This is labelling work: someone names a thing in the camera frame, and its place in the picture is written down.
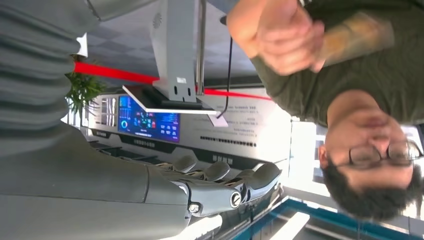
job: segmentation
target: potted plant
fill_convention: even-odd
[[[72,55],[75,62],[82,62],[83,57]],[[106,88],[104,84],[98,81],[94,75],[86,75],[79,72],[66,74],[71,82],[71,89],[66,95],[69,102],[69,108],[73,114],[79,114],[80,127],[83,126],[83,110],[89,114],[94,114],[93,110],[97,108],[94,99],[100,95]]]

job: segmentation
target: olive green t-shirt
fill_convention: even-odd
[[[414,0],[315,0],[305,6],[326,29],[359,11],[390,20],[395,45],[373,54],[280,76],[257,56],[251,59],[268,95],[302,121],[327,126],[327,110],[347,90],[368,92],[401,124],[424,123],[424,9]]]

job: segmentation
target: nose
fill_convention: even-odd
[[[390,144],[390,137],[386,134],[378,134],[370,137],[368,142],[375,146],[380,153],[385,153]]]

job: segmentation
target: blue screen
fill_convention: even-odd
[[[118,132],[178,143],[180,114],[145,112],[130,96],[121,96]]]

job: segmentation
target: hand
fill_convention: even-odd
[[[290,75],[310,68],[318,72],[324,61],[317,59],[324,25],[312,22],[297,0],[274,0],[264,8],[256,35],[258,53],[278,74]]]

